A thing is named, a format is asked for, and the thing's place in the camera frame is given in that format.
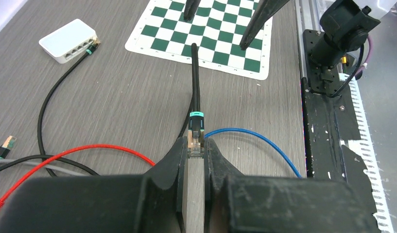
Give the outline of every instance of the green square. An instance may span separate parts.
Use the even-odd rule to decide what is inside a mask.
[[[174,32],[173,36],[171,37],[171,41],[178,42],[184,44],[187,40],[187,35],[185,33]]]
[[[201,41],[200,47],[207,48],[209,50],[215,50],[216,44],[217,44],[216,40],[204,36],[203,40]]]
[[[208,18],[207,26],[219,30],[221,28],[221,21]]]
[[[168,43],[169,41],[167,40],[155,38],[153,44],[151,45],[151,48],[154,50],[165,51],[167,49]]]
[[[145,25],[144,29],[142,29],[141,35],[147,35],[155,37],[158,32],[158,27],[153,27],[150,25]]]
[[[167,9],[161,7],[154,7],[153,11],[151,12],[152,16],[164,17],[167,13]]]
[[[231,46],[230,54],[231,55],[236,55],[236,56],[239,56],[239,57],[245,57],[245,51],[241,50],[241,47],[238,46],[238,45],[232,45]]]
[[[237,16],[230,13],[224,13],[223,21],[237,23]]]
[[[195,14],[202,17],[208,17],[210,16],[210,11],[211,8],[198,7],[197,12]]]
[[[239,34],[239,35],[244,35],[245,29],[247,27],[246,26],[242,26],[242,25],[236,25],[236,30],[234,31],[235,34]]]
[[[192,35],[204,35],[205,26],[191,25],[190,34]]]
[[[254,39],[248,47],[257,49],[257,50],[261,50],[262,49],[262,40]]]
[[[178,21],[185,22],[185,20],[184,20],[184,12],[181,12],[181,15],[180,15],[180,18],[178,19]]]
[[[213,5],[212,5],[212,8],[216,9],[218,11],[224,12],[225,11],[225,6],[226,5],[224,3],[221,3],[221,2],[218,2],[218,1],[214,1]]]
[[[182,11],[183,8],[184,8],[184,4],[175,2],[175,1],[171,2],[171,5],[170,5],[171,10]]]
[[[240,1],[241,0],[228,0],[227,4],[240,6]]]
[[[246,8],[240,7],[240,10],[238,11],[238,14],[240,16],[245,16],[245,17],[250,17],[251,18],[252,14],[253,14],[253,11],[250,10],[250,9],[246,9]]]
[[[220,64],[220,65],[228,65],[228,59],[230,55],[223,52],[214,52],[214,56],[212,57],[212,62]]]
[[[166,28],[170,30],[174,30],[177,25],[177,21],[165,18],[161,23],[161,28]]]
[[[228,42],[228,43],[232,43],[233,42],[233,33],[227,33],[227,32],[223,32],[220,31],[220,34],[218,35],[218,40],[224,41],[224,42]]]
[[[260,72],[260,61],[246,58],[244,61],[244,69],[258,73]]]
[[[184,45],[181,56],[191,57],[191,45]]]

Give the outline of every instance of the gray wood grain surface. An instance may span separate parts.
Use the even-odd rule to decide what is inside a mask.
[[[9,158],[38,153],[38,111],[52,85],[72,65],[58,64],[38,40],[76,18],[94,28],[102,44],[51,100],[43,128],[47,153],[110,143],[137,150],[156,162],[164,156],[187,113],[191,69],[124,49],[147,3],[30,0],[15,15],[0,33],[0,144],[8,135],[18,138]],[[223,127],[252,129],[281,147],[300,171],[305,169],[293,1],[274,16],[267,80],[201,68],[200,82],[208,132]],[[213,138],[245,174],[294,176],[279,154],[259,139],[238,133]],[[149,169],[140,159],[111,150],[83,151],[68,158],[104,175]],[[18,165],[1,172],[0,196],[28,169]],[[192,190],[202,185],[202,174],[202,163],[190,163],[194,180],[189,185],[188,232],[202,232],[203,194]],[[38,171],[33,177],[37,176],[47,173]]]

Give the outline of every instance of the black cable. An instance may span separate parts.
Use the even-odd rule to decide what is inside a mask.
[[[38,116],[38,126],[36,128],[37,131],[37,139],[38,139],[38,147],[39,147],[39,153],[41,155],[45,155],[45,149],[44,149],[44,142],[42,140],[42,121],[44,119],[44,114],[45,114],[45,109],[47,108],[48,103],[50,102],[50,99],[56,89],[59,87],[59,85],[67,78],[67,76],[84,60],[86,59],[89,55],[91,55],[98,47],[98,44],[96,45],[90,45],[85,52],[85,54],[69,68],[63,76],[55,83],[55,85],[52,87],[50,92],[48,93],[47,97],[45,97],[44,102],[42,103],[41,110],[39,111],[39,116]],[[56,177],[57,175],[52,171],[51,169],[46,168],[47,172],[50,174],[52,177]]]
[[[359,70],[359,68],[360,68],[360,66],[362,64],[362,61],[363,61],[363,57],[364,57],[364,45],[361,45],[360,46],[360,55],[359,55],[359,59],[358,59],[357,64],[356,64],[356,68],[354,68],[353,73],[350,74],[350,76],[344,81],[344,83],[340,86],[340,88],[336,92],[334,92],[334,94],[329,96],[330,98],[334,98],[334,97],[338,96],[339,93],[341,91],[343,91],[344,88],[350,83],[350,81],[356,75],[357,70]]]
[[[197,44],[191,45],[192,59],[192,111],[200,111],[200,83],[198,80],[198,48]]]
[[[0,172],[5,170],[5,169],[7,169],[7,168],[10,168],[10,167],[12,167],[14,165],[17,165],[19,163],[22,163],[22,162],[25,162],[25,161],[28,161],[28,160],[32,160],[32,159],[45,160],[45,159],[48,159],[48,158],[51,158],[51,157],[52,157],[52,155],[42,155],[42,154],[26,156],[26,157],[17,159],[15,161],[12,161],[10,163],[7,163],[5,165],[0,166]],[[99,175],[97,172],[95,172],[94,170],[90,169],[89,167],[87,167],[87,166],[85,166],[85,165],[83,165],[81,163],[78,163],[76,161],[73,161],[71,159],[59,158],[59,159],[57,159],[57,161],[60,161],[60,162],[63,162],[63,163],[78,167],[79,169],[82,169],[82,170],[86,171],[90,175],[93,175],[93,176],[98,176]]]

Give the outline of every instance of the chess mat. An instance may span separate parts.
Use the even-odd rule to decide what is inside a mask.
[[[128,51],[191,63],[257,80],[268,76],[272,18],[247,50],[239,44],[259,0],[202,0],[193,20],[184,21],[186,0],[151,0],[125,44]]]

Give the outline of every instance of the white square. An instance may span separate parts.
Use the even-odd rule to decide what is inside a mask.
[[[241,38],[242,38],[242,35],[234,34],[233,35],[233,44],[240,45]]]
[[[158,39],[163,39],[163,40],[170,40],[171,37],[173,36],[174,31],[166,28],[159,28],[157,35],[155,36]]]
[[[192,19],[192,23],[197,26],[206,26],[207,22],[208,22],[208,17],[194,16],[194,19]]]
[[[168,46],[167,46],[167,49],[165,50],[165,52],[181,55],[181,53],[183,52],[183,48],[184,48],[184,44],[170,41],[168,43]]]
[[[238,69],[244,69],[245,58],[236,55],[230,55],[228,58],[228,66]]]
[[[175,11],[175,10],[168,9],[167,13],[165,14],[164,17],[167,19],[178,21],[181,17],[181,11]]]
[[[239,6],[230,5],[230,4],[227,4],[227,6],[225,6],[226,13],[230,13],[237,16],[239,11],[240,11]]]
[[[253,59],[259,61],[261,59],[261,50],[247,48],[245,50],[245,57],[249,59]]]
[[[201,41],[203,40],[202,35],[193,35],[193,34],[188,34],[187,39],[185,41],[186,45],[192,45],[193,43],[196,43],[198,46],[201,45]]]
[[[271,17],[269,20],[267,20],[267,22],[265,22],[264,26],[268,27],[268,25],[272,25],[273,24],[273,17]]]
[[[237,24],[238,25],[243,25],[243,26],[247,27],[247,25],[250,22],[250,20],[251,20],[250,17],[237,16]]]
[[[204,29],[204,36],[211,38],[213,40],[218,40],[218,36],[220,35],[220,30],[211,28],[211,27],[206,27]]]
[[[214,57],[214,51],[209,50],[204,47],[200,47],[198,49],[198,58],[204,61],[212,62],[212,58]]]
[[[224,18],[224,12],[218,11],[216,9],[211,9],[209,17],[222,21]]]
[[[211,8],[213,5],[213,1],[210,0],[203,0],[200,2],[200,8]]]
[[[190,23],[178,21],[177,24],[175,25],[174,31],[188,34],[190,33],[190,29],[191,29]]]
[[[220,31],[228,32],[228,33],[234,33],[235,30],[236,30],[236,24],[235,23],[230,23],[230,22],[226,22],[226,21],[221,22]]]
[[[263,29],[261,29],[260,31],[259,31],[259,33],[257,33],[257,35],[256,35],[256,39],[260,39],[260,40],[262,40],[263,39],[263,37],[264,37],[264,30]]]
[[[149,49],[154,42],[155,37],[147,36],[147,35],[139,35],[137,40],[137,47],[141,49]]]
[[[231,46],[232,46],[231,43],[218,40],[216,45],[215,45],[215,50],[217,52],[223,52],[223,53],[230,54],[231,53]]]
[[[159,27],[161,27],[162,21],[164,21],[164,18],[162,18],[162,17],[149,16],[148,25],[159,28]]]
[[[171,5],[171,1],[156,1],[154,4],[156,7],[161,7],[164,9],[169,9]]]
[[[247,1],[247,0],[241,0],[240,1],[240,7],[246,8],[249,10],[253,10],[254,2],[253,1]]]

